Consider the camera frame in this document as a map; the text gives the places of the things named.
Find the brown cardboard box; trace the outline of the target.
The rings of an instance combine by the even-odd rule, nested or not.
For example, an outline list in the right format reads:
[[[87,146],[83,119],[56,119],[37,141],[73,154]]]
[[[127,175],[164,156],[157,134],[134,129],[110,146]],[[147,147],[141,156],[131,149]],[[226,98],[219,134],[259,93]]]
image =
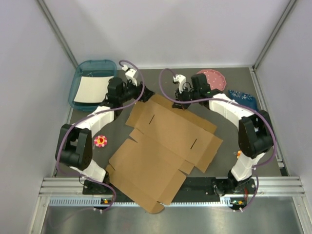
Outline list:
[[[134,105],[130,137],[109,159],[110,182],[151,214],[169,205],[193,168],[205,172],[222,140],[216,126],[161,95]]]

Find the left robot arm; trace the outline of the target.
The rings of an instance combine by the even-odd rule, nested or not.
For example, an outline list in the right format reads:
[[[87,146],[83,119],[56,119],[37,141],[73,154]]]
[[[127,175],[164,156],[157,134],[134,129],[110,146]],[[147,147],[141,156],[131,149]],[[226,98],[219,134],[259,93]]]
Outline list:
[[[135,100],[132,104],[147,102],[154,94],[142,82],[135,85],[132,80],[124,82],[118,77],[111,78],[108,92],[94,112],[79,123],[61,127],[55,155],[57,164],[62,163],[94,181],[93,186],[99,193],[108,192],[109,173],[93,160],[93,137],[120,115],[124,103],[132,99]]]

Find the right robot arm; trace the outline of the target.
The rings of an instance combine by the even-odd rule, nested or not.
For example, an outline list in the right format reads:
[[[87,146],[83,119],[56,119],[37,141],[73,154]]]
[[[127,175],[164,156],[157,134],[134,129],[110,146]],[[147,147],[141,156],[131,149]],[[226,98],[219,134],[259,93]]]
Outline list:
[[[237,127],[239,152],[236,164],[229,171],[227,180],[215,182],[214,188],[219,195],[239,193],[250,180],[259,160],[273,147],[269,114],[263,110],[255,114],[228,98],[221,90],[212,89],[204,74],[193,75],[191,82],[187,86],[185,76],[173,76],[173,83],[178,85],[173,107],[186,110],[191,101],[198,100],[200,105],[220,114]]]

